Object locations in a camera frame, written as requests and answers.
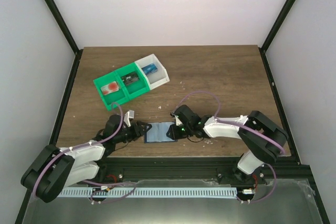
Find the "left black frame post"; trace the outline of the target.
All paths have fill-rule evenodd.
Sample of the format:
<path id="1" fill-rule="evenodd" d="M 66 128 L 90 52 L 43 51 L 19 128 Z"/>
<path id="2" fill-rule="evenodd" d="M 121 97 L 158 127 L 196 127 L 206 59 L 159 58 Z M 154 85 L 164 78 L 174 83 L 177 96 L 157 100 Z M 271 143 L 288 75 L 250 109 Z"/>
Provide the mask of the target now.
<path id="1" fill-rule="evenodd" d="M 47 4 L 47 7 L 49 8 L 51 14 L 53 15 L 56 23 L 58 24 L 61 32 L 63 33 L 66 41 L 68 42 L 71 50 L 74 52 L 74 54 L 76 55 L 80 50 L 61 14 L 61 12 L 59 11 L 56 3 L 54 0 L 44 0 L 45 3 Z"/>

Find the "black credit card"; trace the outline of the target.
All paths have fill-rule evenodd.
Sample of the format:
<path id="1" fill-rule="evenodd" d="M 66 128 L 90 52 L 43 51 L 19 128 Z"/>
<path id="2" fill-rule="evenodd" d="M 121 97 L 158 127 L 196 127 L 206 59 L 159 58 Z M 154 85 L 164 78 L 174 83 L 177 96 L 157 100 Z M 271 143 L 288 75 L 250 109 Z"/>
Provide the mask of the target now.
<path id="1" fill-rule="evenodd" d="M 130 72 L 126 75 L 123 75 L 121 77 L 121 80 L 122 80 L 122 82 L 125 86 L 128 86 L 128 85 L 131 85 L 134 82 L 139 81 L 139 76 L 135 71 L 133 71 L 133 72 Z"/>

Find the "left green bin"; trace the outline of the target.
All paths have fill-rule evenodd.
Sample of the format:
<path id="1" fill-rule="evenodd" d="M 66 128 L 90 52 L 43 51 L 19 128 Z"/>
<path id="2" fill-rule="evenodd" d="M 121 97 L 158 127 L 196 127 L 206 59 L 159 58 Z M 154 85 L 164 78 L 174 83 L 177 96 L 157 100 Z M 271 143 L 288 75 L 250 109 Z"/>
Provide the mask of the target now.
<path id="1" fill-rule="evenodd" d="M 116 103 L 123 105 L 128 102 L 129 95 L 125 85 L 115 71 L 96 78 L 93 82 L 108 111 L 116 108 Z"/>

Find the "black frame post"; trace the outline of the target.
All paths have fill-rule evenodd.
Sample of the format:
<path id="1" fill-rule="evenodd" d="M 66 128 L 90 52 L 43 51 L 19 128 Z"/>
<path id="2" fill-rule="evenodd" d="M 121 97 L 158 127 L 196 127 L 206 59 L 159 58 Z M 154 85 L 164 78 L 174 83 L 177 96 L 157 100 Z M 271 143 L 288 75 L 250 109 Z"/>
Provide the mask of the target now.
<path id="1" fill-rule="evenodd" d="M 54 0 L 44 0 L 45 3 L 47 4 L 47 7 L 49 8 L 51 14 L 53 15 L 56 23 L 58 24 L 61 32 L 63 33 L 66 41 L 68 42 L 71 50 L 74 52 L 74 54 L 76 55 L 80 50 L 61 14 L 61 12 L 59 11 L 56 3 Z"/>
<path id="2" fill-rule="evenodd" d="M 261 50 L 266 52 L 268 48 L 270 47 L 271 43 L 273 42 L 276 34 L 278 33 L 280 27 L 284 23 L 287 15 L 291 11 L 291 8 L 293 7 L 296 0 L 286 0 L 284 5 L 282 6 L 274 24 L 272 25 L 272 28 L 270 32 L 268 33 L 263 45 L 261 46 Z"/>

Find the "grey metal sheet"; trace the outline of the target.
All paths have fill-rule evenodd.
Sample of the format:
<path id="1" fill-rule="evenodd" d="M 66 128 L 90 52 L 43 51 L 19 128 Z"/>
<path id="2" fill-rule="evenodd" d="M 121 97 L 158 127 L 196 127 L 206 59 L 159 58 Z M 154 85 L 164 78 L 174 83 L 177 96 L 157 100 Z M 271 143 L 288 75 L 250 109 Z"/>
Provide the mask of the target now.
<path id="1" fill-rule="evenodd" d="M 126 198 L 92 204 L 57 198 L 30 204 L 23 223 L 323 223 L 307 180 L 279 179 L 265 200 L 242 204 L 220 198 Z"/>

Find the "right black frame post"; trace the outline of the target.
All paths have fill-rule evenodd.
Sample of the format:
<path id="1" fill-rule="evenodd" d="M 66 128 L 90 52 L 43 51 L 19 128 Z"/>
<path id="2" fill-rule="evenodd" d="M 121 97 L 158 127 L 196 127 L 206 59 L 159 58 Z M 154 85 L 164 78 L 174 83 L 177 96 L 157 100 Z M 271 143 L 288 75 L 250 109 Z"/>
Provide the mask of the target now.
<path id="1" fill-rule="evenodd" d="M 287 15 L 291 11 L 291 8 L 293 7 L 296 0 L 286 0 L 284 5 L 282 6 L 274 24 L 272 25 L 272 28 L 270 32 L 268 33 L 263 45 L 261 46 L 261 50 L 266 52 L 268 48 L 270 47 L 271 43 L 273 42 L 276 34 L 278 33 L 280 27 L 284 23 Z"/>

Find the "left black side rail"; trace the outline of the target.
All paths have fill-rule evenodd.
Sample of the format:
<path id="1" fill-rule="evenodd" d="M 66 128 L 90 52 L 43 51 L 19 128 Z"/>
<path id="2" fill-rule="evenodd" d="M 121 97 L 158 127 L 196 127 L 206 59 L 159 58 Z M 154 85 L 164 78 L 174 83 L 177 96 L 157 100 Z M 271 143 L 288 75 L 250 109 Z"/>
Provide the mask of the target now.
<path id="1" fill-rule="evenodd" d="M 71 95 L 73 83 L 74 83 L 75 78 L 76 78 L 76 74 L 77 74 L 77 71 L 78 71 L 78 67 L 79 67 L 79 64 L 80 64 L 82 53 L 83 53 L 83 49 L 80 49 L 79 52 L 76 53 L 76 55 L 75 55 L 75 58 L 74 58 L 74 61 L 73 61 L 72 67 L 71 67 L 71 71 L 70 71 L 70 74 L 69 74 L 69 78 L 68 78 L 68 81 L 67 81 L 67 84 L 66 84 L 66 87 L 65 87 L 65 91 L 64 91 L 64 94 L 63 94 L 63 97 L 62 97 L 62 101 L 61 101 L 61 104 L 60 104 L 60 107 L 59 107 L 59 110 L 58 110 L 58 114 L 57 114 L 57 117 L 56 117 L 54 128 L 53 128 L 52 133 L 51 133 L 49 144 L 46 145 L 46 147 L 49 146 L 49 145 L 55 145 L 58 141 L 60 129 L 61 129 L 61 126 L 62 126 L 62 122 L 64 120 L 65 112 L 66 112 L 68 101 L 69 101 L 69 98 L 70 98 L 70 95 Z"/>

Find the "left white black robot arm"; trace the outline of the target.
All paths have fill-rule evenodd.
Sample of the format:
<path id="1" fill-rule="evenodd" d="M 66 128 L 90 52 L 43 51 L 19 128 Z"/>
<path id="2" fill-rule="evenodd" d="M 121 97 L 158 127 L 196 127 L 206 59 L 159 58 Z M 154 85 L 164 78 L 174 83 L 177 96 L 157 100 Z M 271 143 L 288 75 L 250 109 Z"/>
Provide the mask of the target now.
<path id="1" fill-rule="evenodd" d="M 105 127 L 84 144 L 62 148 L 54 144 L 45 146 L 24 172 L 20 183 L 45 203 L 53 201 L 64 188 L 84 180 L 102 184 L 107 170 L 97 162 L 114 152 L 117 144 L 136 141 L 151 128 L 151 124 L 134 121 L 130 116 L 112 115 Z"/>

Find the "white bin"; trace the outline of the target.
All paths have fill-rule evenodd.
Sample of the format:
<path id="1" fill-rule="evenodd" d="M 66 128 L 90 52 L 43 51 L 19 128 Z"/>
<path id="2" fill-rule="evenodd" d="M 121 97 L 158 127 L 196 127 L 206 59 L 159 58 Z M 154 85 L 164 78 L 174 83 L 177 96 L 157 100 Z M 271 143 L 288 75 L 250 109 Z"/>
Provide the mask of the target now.
<path id="1" fill-rule="evenodd" d="M 150 54 L 134 62 L 144 75 L 150 90 L 154 90 L 170 81 L 166 68 L 155 54 Z"/>

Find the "blue credit card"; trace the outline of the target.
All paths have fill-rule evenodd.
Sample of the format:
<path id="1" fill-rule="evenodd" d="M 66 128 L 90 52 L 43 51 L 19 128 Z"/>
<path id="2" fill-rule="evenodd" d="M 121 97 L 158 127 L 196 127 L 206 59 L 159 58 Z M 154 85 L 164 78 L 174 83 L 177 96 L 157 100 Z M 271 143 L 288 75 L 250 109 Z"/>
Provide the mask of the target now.
<path id="1" fill-rule="evenodd" d="M 156 73 L 158 71 L 158 68 L 154 63 L 151 63 L 145 67 L 142 67 L 141 69 L 146 76 Z"/>

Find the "blue leather card holder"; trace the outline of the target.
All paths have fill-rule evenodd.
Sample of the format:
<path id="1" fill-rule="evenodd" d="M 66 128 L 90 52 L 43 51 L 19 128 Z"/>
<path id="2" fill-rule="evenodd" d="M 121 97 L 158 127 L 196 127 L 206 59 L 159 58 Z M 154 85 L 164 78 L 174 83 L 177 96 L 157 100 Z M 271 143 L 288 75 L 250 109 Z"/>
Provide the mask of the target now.
<path id="1" fill-rule="evenodd" d="M 169 128 L 173 125 L 173 122 L 161 122 L 161 123 L 150 123 L 151 128 L 146 132 L 144 136 L 144 143 L 170 143 L 176 142 L 166 136 Z"/>

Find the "green bin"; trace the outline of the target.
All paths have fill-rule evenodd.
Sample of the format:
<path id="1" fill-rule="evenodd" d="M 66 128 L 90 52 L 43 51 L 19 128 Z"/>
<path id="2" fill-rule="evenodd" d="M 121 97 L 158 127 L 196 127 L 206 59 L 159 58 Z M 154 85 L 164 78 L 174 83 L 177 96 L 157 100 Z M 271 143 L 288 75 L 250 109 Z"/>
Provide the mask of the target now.
<path id="1" fill-rule="evenodd" d="M 130 100 L 149 92 L 149 84 L 135 62 L 117 69 L 117 76 L 121 79 L 122 87 L 126 89 Z"/>
<path id="2" fill-rule="evenodd" d="M 128 102 L 129 95 L 125 85 L 115 71 L 96 78 L 93 82 L 108 111 L 116 108 L 116 103 L 123 105 Z"/>

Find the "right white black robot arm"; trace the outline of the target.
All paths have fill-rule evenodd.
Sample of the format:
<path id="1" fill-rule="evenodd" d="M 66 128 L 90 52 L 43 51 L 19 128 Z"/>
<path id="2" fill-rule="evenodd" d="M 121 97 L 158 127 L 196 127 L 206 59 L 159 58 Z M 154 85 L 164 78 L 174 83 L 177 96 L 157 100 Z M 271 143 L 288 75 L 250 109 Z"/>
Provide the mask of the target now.
<path id="1" fill-rule="evenodd" d="M 193 136 L 201 139 L 228 137 L 245 143 L 248 151 L 226 172 L 229 181 L 235 183 L 244 184 L 259 167 L 274 164 L 285 153 L 284 145 L 289 138 L 285 130 L 260 111 L 236 118 L 200 117 L 184 104 L 171 116 L 175 123 L 169 126 L 166 136 L 172 140 Z"/>

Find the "middle green bin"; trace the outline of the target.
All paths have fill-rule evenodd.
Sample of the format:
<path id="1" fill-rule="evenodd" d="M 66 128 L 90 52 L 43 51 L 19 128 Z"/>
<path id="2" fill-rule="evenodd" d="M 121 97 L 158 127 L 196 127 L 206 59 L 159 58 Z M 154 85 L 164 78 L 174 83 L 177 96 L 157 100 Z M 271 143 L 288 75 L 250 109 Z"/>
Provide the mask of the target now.
<path id="1" fill-rule="evenodd" d="M 135 62 L 117 69 L 117 76 L 121 79 L 122 87 L 126 89 L 130 100 L 149 92 L 149 84 Z"/>

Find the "right black side rail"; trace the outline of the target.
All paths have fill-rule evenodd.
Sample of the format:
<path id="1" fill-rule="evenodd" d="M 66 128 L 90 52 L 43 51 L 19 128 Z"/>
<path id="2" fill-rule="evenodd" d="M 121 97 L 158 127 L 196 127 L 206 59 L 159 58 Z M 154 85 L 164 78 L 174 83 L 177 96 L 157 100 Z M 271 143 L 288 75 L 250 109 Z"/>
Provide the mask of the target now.
<path id="1" fill-rule="evenodd" d="M 278 114 L 279 114 L 283 129 L 287 132 L 289 136 L 288 146 L 290 149 L 290 156 L 287 156 L 286 159 L 291 160 L 292 162 L 295 162 L 298 165 L 301 165 L 301 160 L 300 160 L 300 157 L 299 157 L 299 154 L 298 154 L 298 151 L 297 151 L 297 148 L 296 148 L 293 136 L 292 136 L 292 132 L 291 132 L 283 105 L 281 103 L 281 99 L 280 99 L 280 96 L 279 96 L 279 93 L 276 87 L 276 83 L 275 83 L 274 77 L 272 75 L 272 72 L 271 72 L 271 69 L 270 69 L 270 66 L 267 60 L 266 53 L 261 48 L 258 48 L 258 49 L 259 49 L 259 53 L 260 53 L 260 56 L 261 56 L 261 59 L 264 65 L 264 69 L 265 69 L 270 87 L 271 87 L 271 91 L 274 97 L 274 101 L 275 101 L 275 104 L 278 110 Z"/>

